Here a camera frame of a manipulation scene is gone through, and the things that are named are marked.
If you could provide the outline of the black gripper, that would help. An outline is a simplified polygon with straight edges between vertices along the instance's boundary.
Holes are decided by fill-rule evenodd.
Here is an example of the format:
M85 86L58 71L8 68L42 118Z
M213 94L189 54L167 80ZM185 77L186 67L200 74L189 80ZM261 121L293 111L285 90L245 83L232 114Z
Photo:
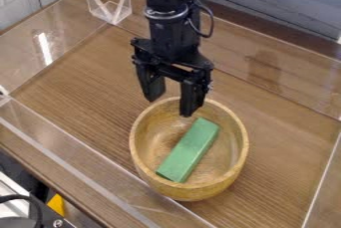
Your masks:
M166 92L166 77L181 82L179 114L190 117L202 107L209 91L213 62L200 52L198 9L161 12L146 10L151 36L135 38L131 45L137 74L146 99L154 102Z

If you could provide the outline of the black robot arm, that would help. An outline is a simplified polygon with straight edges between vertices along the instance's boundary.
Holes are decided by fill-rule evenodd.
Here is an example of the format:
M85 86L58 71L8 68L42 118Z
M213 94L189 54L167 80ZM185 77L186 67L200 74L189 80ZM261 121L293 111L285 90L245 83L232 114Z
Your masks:
M204 105L213 62L200 52L200 14L212 10L200 0L147 0L145 15L151 36L131 41L137 74L149 101L166 92L166 79L179 82L179 114L190 116Z

